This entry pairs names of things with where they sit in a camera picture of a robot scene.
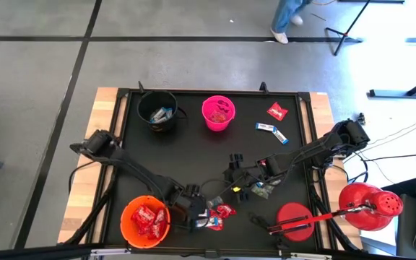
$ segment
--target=black tray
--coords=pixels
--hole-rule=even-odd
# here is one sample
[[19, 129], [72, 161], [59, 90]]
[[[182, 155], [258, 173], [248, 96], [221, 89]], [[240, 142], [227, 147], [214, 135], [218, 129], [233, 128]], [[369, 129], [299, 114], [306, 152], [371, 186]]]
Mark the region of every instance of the black tray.
[[[245, 160], [243, 165], [247, 166], [267, 155], [290, 152], [304, 145], [297, 93], [171, 90], [179, 107], [187, 112], [188, 118], [179, 119], [175, 128], [168, 133], [154, 133], [137, 115], [137, 101], [142, 94], [137, 90], [128, 91], [130, 98], [123, 128], [123, 148], [152, 172], [170, 176], [183, 185], [202, 183], [210, 178], [223, 178], [221, 173], [228, 167], [231, 153], [242, 153]], [[202, 102], [212, 95], [224, 95], [235, 104], [235, 119], [220, 133], [210, 131], [201, 114]], [[283, 121], [278, 121], [267, 113], [274, 102], [288, 109]], [[289, 142], [282, 145], [273, 134], [255, 130], [257, 122], [275, 125]], [[120, 170], [117, 170], [116, 180], [101, 242], [122, 247], [126, 241], [120, 231], [121, 213], [132, 199], [149, 192], [144, 184]], [[307, 182], [303, 165], [298, 165], [269, 199], [252, 195], [249, 201], [241, 205], [234, 199], [228, 201], [237, 210], [237, 215], [225, 221], [223, 231], [203, 229], [187, 234], [185, 230], [171, 228], [167, 238], [151, 250], [165, 251], [167, 248], [169, 254], [187, 254], [189, 251], [211, 248], [238, 251], [239, 255], [251, 251], [263, 251], [267, 256], [270, 256], [267, 251], [277, 254], [274, 238], [249, 222], [247, 214], [254, 212], [275, 223], [277, 211], [288, 202], [299, 202], [314, 210], [308, 197]], [[204, 187], [203, 193], [210, 198], [224, 187], [220, 182], [211, 182]], [[292, 251], [316, 251], [321, 245], [319, 226], [316, 226], [316, 232], [308, 240], [299, 243], [289, 241], [288, 244]]]

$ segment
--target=wooden frame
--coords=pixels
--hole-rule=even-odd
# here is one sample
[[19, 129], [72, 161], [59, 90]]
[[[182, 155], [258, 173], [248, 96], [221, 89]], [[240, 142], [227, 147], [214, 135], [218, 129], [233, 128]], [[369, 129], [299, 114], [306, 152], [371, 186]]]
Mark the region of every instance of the wooden frame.
[[[96, 129], [110, 128], [117, 93], [117, 87], [99, 87], [97, 89], [97, 94], [95, 97], [94, 105], [92, 106], [90, 121], [87, 126], [85, 138], [89, 138]], [[326, 132], [330, 131], [334, 125], [329, 97], [326, 93], [322, 92], [311, 92], [310, 96], [312, 113], [316, 125], [316, 133], [318, 137], [321, 137]], [[114, 133], [117, 137], [119, 137], [122, 128], [126, 99], [127, 97], [122, 98], [121, 104], [119, 105], [118, 120], [116, 122], [116, 129]], [[306, 110], [306, 103], [301, 100], [300, 105], [303, 114], [305, 138], [307, 142], [310, 142], [312, 140], [311, 128], [308, 122], [308, 111]], [[89, 160], [86, 157], [81, 156], [79, 158], [78, 165], [85, 164], [88, 161]], [[335, 160], [334, 164], [340, 167], [343, 166], [342, 162], [337, 160]], [[99, 172], [99, 163], [91, 164], [89, 167], [85, 167], [77, 171], [73, 180], [69, 200], [67, 202], [64, 221], [62, 222], [61, 230], [58, 236], [59, 243], [69, 239], [90, 213], [95, 198], [95, 191], [98, 187]], [[107, 176], [105, 177], [104, 183], [105, 186], [108, 185], [108, 176], [111, 174], [111, 167], [107, 169], [106, 174]], [[347, 185], [346, 176], [341, 170], [330, 168], [326, 171], [325, 179], [331, 210], [334, 211], [339, 208], [339, 193]], [[320, 195], [318, 184], [316, 184], [316, 189]], [[99, 234], [102, 228], [103, 213], [104, 209], [97, 217], [92, 242], [99, 241]], [[346, 222], [346, 220], [340, 217], [338, 217], [336, 221], [341, 227], [343, 233], [346, 234], [357, 247], [362, 248], [359, 230], [351, 226], [348, 222]], [[326, 223], [321, 222], [320, 225], [324, 248], [330, 248]]]

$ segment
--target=person's foot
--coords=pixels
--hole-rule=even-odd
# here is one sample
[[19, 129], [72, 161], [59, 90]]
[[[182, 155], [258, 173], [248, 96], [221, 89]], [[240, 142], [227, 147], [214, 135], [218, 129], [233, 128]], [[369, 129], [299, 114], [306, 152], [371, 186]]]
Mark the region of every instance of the person's foot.
[[288, 43], [288, 38], [287, 35], [285, 34], [285, 32], [275, 32], [273, 31], [273, 29], [271, 28], [271, 32], [274, 35], [275, 39], [281, 43], [281, 44], [287, 44]]
[[299, 15], [295, 15], [290, 19], [291, 23], [293, 23], [296, 26], [301, 26], [303, 25], [303, 18], [301, 18], [301, 16]]

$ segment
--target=person's leg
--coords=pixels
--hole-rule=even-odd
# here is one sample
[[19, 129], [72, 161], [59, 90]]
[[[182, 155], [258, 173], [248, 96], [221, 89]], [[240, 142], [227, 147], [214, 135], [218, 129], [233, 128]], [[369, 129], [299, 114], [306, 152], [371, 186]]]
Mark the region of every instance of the person's leg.
[[301, 12], [301, 10], [304, 9], [305, 6], [307, 6], [311, 2], [312, 0], [303, 0], [303, 3], [293, 12], [292, 17], [290, 18], [291, 23], [297, 26], [300, 26], [303, 24], [303, 19], [301, 18], [299, 13]]
[[275, 11], [271, 29], [274, 33], [284, 33], [290, 18], [304, 7], [306, 0], [280, 0]]

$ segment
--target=gray floor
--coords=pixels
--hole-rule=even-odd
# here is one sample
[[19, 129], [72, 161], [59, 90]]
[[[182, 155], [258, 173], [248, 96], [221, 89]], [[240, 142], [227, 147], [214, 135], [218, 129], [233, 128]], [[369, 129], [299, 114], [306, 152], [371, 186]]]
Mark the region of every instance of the gray floor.
[[[270, 36], [276, 5], [277, 0], [110, 0], [101, 6], [93, 35]], [[0, 35], [84, 35], [93, 6], [90, 0], [0, 0]], [[288, 34], [321, 37], [326, 26], [345, 30], [361, 6], [310, 5], [303, 11], [304, 26], [290, 26]], [[389, 117], [414, 110], [416, 104], [369, 100], [365, 94], [416, 85], [416, 44], [403, 43], [416, 33], [416, 1], [371, 4], [366, 14], [354, 32], [367, 40], [346, 44], [338, 57], [331, 53], [336, 44], [327, 43], [90, 43], [27, 246], [56, 242], [68, 174], [78, 158], [68, 145], [82, 140], [97, 87], [137, 87], [141, 80], [148, 88], [257, 90], [265, 81], [272, 91], [329, 93], [335, 121], [361, 111]], [[9, 247], [79, 45], [0, 43], [0, 160], [6, 163], [0, 170], [0, 249]]]

